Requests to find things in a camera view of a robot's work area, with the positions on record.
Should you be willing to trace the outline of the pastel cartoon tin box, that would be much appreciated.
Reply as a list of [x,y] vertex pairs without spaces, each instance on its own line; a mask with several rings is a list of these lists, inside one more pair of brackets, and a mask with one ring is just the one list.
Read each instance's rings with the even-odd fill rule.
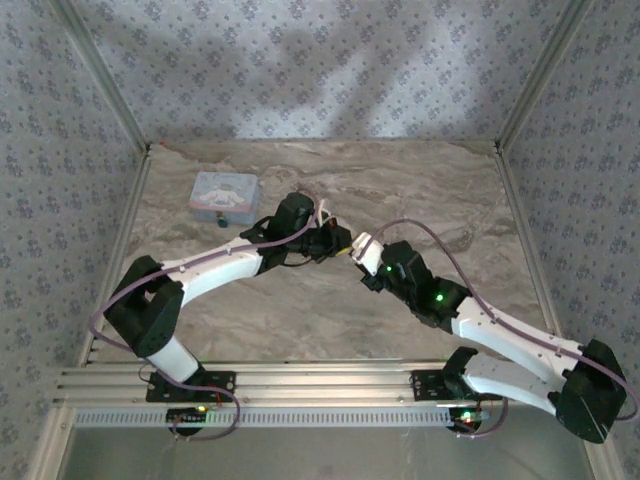
[[256,221],[259,199],[259,179],[255,174],[200,171],[189,207],[201,221],[216,223],[216,213],[222,212],[229,225],[252,225]]

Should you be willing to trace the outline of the right controller board green light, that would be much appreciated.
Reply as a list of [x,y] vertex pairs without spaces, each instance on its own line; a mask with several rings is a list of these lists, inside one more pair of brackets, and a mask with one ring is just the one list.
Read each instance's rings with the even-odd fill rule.
[[448,429],[454,433],[463,435],[474,435],[480,429],[483,422],[483,412],[481,409],[455,407],[449,409],[451,425]]

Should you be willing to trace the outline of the controller board green light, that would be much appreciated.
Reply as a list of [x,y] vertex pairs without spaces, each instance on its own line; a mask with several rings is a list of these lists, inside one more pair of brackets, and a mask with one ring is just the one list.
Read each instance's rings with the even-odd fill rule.
[[454,433],[463,435],[474,435],[480,429],[483,422],[483,412],[481,409],[455,407],[449,409],[451,425],[448,429]]
[[201,425],[207,421],[209,409],[204,406],[170,408],[165,415],[168,425]]

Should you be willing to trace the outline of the left controller board green light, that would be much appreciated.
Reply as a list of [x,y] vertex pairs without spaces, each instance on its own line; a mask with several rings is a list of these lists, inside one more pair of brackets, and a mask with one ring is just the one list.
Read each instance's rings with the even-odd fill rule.
[[168,425],[201,425],[207,421],[209,409],[204,406],[170,408],[165,415]]

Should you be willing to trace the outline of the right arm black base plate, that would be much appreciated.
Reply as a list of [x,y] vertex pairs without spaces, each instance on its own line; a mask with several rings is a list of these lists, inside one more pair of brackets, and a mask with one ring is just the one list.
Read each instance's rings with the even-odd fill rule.
[[415,401],[473,398],[473,391],[458,374],[443,370],[413,370],[409,380]]

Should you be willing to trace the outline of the aluminium table edge rail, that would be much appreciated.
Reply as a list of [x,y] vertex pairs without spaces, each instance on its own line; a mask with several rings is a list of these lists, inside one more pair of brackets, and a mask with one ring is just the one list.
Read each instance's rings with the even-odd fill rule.
[[148,144],[143,154],[141,155],[140,162],[133,179],[133,184],[127,196],[125,209],[119,222],[119,229],[112,245],[111,254],[107,263],[106,273],[103,277],[103,281],[98,292],[95,311],[91,314],[89,319],[89,325],[93,325],[95,313],[99,308],[105,306],[107,300],[111,297],[114,288],[119,282],[120,269],[123,264],[125,251],[128,246],[130,234],[137,215],[140,198],[148,175],[150,166],[149,155],[151,148],[152,145]]
[[496,163],[516,223],[524,256],[527,262],[531,280],[536,292],[545,324],[550,332],[561,336],[562,328],[558,321],[557,312],[551,298],[550,287],[543,270],[541,259],[536,249],[532,232],[530,230],[528,217],[526,215],[522,200],[518,194],[518,189],[513,173],[511,172],[510,166],[501,154],[500,150],[496,151]]

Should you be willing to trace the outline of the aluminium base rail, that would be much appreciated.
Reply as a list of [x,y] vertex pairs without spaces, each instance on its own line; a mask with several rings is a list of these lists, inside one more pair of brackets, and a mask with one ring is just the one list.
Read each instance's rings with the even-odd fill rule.
[[[213,362],[213,371],[236,373],[234,394],[251,407],[405,406],[414,402],[410,376],[440,370],[438,361],[352,360],[311,362]],[[53,401],[74,407],[140,407],[151,372],[137,363],[94,363],[61,371]]]

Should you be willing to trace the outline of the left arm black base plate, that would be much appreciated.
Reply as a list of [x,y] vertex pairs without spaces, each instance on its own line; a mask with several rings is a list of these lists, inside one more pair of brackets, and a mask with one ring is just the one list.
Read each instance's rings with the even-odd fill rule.
[[207,390],[189,390],[175,386],[159,373],[153,372],[148,380],[145,400],[149,403],[231,403],[232,400],[228,396],[222,395],[220,392],[213,392],[210,388],[216,387],[234,393],[235,383],[236,373],[234,371],[201,370],[186,380],[185,384],[207,387]]

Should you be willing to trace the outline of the aluminium frame post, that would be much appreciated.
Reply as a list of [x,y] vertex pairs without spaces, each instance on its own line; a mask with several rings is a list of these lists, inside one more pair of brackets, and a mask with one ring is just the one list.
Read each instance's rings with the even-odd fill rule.
[[513,147],[562,57],[595,3],[596,0],[566,0],[558,20],[543,42],[541,53],[526,77],[521,92],[516,97],[495,140],[496,151],[501,157],[505,157]]
[[149,144],[72,0],[47,0],[126,136],[145,154]]

